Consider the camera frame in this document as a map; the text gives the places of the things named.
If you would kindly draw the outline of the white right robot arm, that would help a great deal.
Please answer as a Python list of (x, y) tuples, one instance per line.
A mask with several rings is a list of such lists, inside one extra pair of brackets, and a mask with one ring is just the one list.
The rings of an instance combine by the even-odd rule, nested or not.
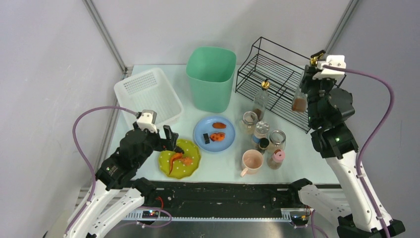
[(349, 208), (319, 191), (308, 179), (293, 182), (295, 199), (327, 219), (341, 238), (391, 238), (406, 229), (381, 204), (362, 165), (364, 147), (359, 147), (346, 120), (355, 113), (353, 96), (336, 87), (346, 69), (329, 64), (306, 65), (299, 90), (306, 94), (311, 140), (338, 178)]

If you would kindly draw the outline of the glass oil bottle gold cap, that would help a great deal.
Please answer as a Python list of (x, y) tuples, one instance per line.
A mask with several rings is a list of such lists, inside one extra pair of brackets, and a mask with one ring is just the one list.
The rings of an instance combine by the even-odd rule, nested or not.
[(266, 112), (266, 107), (269, 101), (269, 89), (270, 82), (269, 78), (266, 78), (261, 83), (261, 88), (254, 96), (254, 104), (252, 111), (257, 115), (258, 121), (263, 120), (264, 114)]

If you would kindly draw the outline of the glass jar with light powder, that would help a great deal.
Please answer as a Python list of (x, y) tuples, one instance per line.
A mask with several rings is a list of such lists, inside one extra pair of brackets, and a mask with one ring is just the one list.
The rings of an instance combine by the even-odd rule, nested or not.
[(239, 122), (239, 128), (242, 133), (251, 135), (254, 133), (257, 122), (257, 114), (253, 111), (247, 111), (242, 115), (242, 118)]

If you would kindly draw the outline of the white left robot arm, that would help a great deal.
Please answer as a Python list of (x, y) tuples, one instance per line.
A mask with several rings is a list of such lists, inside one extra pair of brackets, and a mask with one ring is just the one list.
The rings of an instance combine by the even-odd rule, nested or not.
[(158, 129), (147, 126), (136, 127), (121, 139), (117, 150), (106, 160), (93, 178), (93, 183), (81, 203), (72, 214), (64, 233), (66, 238), (85, 238), (107, 232), (128, 214), (130, 207), (144, 203), (146, 194), (154, 187), (149, 180), (136, 180), (134, 188), (129, 189), (119, 202), (105, 209), (106, 205), (136, 175), (154, 151), (176, 151), (179, 135), (172, 132), (170, 126), (163, 127), (165, 138), (161, 138)]

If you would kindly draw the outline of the large glass jar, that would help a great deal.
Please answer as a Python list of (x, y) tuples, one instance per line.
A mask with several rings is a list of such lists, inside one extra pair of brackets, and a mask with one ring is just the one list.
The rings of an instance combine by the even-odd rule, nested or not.
[(286, 134), (282, 130), (274, 130), (268, 137), (269, 146), (267, 152), (273, 153), (276, 150), (283, 150), (286, 143)]

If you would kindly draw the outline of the spice shaker white lid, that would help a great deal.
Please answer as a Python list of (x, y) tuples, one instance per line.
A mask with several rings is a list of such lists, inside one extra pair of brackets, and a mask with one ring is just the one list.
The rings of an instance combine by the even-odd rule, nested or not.
[(266, 121), (259, 121), (251, 137), (251, 143), (256, 147), (262, 138), (266, 138), (269, 132), (269, 123)]

